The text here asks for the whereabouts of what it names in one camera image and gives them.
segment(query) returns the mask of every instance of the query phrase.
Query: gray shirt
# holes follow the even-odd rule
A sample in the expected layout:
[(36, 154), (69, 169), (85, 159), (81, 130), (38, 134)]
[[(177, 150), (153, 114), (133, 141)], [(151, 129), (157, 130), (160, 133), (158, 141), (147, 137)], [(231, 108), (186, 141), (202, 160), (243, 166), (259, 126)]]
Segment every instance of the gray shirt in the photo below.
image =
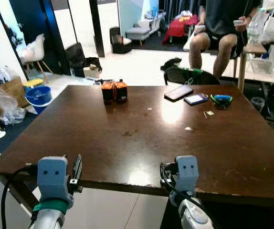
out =
[(234, 20), (248, 16), (252, 8), (260, 6), (261, 0), (200, 0), (206, 11), (206, 30), (223, 36), (236, 33)]

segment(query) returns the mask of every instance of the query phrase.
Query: game controller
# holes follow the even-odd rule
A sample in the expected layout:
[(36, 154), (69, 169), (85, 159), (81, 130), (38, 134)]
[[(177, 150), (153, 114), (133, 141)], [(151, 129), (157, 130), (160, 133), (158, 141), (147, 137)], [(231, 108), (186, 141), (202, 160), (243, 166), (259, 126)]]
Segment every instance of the game controller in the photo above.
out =
[(204, 32), (205, 31), (205, 25), (196, 25), (195, 26), (195, 31), (197, 33)]
[(242, 23), (244, 23), (244, 21), (242, 21), (242, 20), (234, 20), (234, 21), (233, 21), (233, 24), (234, 24), (234, 25), (240, 25), (240, 24), (242, 24)]

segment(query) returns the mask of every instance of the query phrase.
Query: black door frame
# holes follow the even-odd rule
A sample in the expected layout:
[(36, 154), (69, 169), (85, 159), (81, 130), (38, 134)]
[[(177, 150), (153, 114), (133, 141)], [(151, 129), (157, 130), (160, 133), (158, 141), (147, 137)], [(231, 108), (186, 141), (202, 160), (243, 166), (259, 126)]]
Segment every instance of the black door frame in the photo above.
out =
[[(67, 0), (67, 4), (70, 12), (72, 26), (74, 27), (74, 21), (71, 14), (69, 0)], [(105, 57), (100, 17), (99, 17), (99, 11), (98, 11), (98, 2), (97, 0), (89, 0), (89, 5), (90, 5), (90, 12), (93, 19), (92, 21), (93, 21), (93, 27), (94, 27), (94, 33), (95, 33), (95, 49), (99, 57)], [(78, 43), (78, 39), (75, 33), (75, 27), (74, 27), (74, 35), (75, 35), (76, 42)]]
[[(70, 68), (69, 68), (69, 62), (66, 58), (65, 49), (64, 49), (63, 42), (62, 42), (61, 35), (60, 35), (60, 31), (59, 31), (59, 28), (58, 28), (58, 25), (57, 25), (57, 22), (56, 22), (52, 2), (51, 2), (51, 0), (43, 0), (43, 3), (44, 3), (44, 6), (45, 6), (44, 14), (46, 15), (46, 17), (48, 19), (48, 23), (49, 23), (49, 25), (47, 25), (47, 26), (49, 27), (49, 30), (51, 31), (52, 37), (53, 37), (54, 41), (56, 42), (56, 44), (58, 46), (58, 49), (56, 49), (56, 50), (57, 50), (57, 55), (58, 55), (57, 57), (59, 58), (59, 61), (61, 61), (61, 63), (62, 63), (61, 69), (63, 71), (63, 74), (71, 75), (70, 74)], [(46, 13), (47, 10), (51, 10), (53, 16), (48, 17), (48, 15)], [(4, 31), (6, 32), (7, 31), (6, 30), (6, 24), (3, 20), (3, 17), (1, 15), (1, 13), (0, 13), (0, 21), (3, 25)], [(14, 47), (14, 44), (11, 42), (11, 38), (9, 37), (7, 32), (6, 32), (6, 34), (7, 34), (7, 37), (9, 39), (9, 42), (11, 44), (11, 47), (14, 51), (14, 54), (16, 56), (16, 59), (18, 60), (19, 65), (21, 66), (23, 74), (26, 77), (26, 79), (29, 80), (29, 77), (26, 73), (26, 70), (23, 67), (23, 64), (22, 64), (22, 62), (19, 58), (19, 55), (16, 51), (16, 48)]]

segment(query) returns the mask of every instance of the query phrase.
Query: gray ottoman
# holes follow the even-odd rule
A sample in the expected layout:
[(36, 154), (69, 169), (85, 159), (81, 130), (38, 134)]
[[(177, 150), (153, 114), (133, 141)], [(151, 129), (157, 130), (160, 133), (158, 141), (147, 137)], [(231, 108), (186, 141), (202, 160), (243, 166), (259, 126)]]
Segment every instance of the gray ottoman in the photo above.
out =
[(141, 41), (145, 40), (150, 36), (149, 34), (150, 29), (134, 27), (128, 31), (126, 31), (126, 37), (131, 40), (139, 40), (140, 45), (142, 44)]

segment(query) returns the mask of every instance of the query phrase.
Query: blue bucket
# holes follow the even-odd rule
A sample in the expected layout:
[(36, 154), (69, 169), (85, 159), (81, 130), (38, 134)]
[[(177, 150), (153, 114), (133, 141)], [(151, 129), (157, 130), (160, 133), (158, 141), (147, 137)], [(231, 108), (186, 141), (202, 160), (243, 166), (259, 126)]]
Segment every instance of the blue bucket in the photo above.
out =
[(27, 91), (25, 96), (30, 104), (35, 105), (43, 105), (52, 100), (51, 88), (47, 86), (33, 88)]
[(51, 88), (36, 87), (25, 93), (27, 101), (34, 107), (37, 114), (40, 114), (51, 102)]

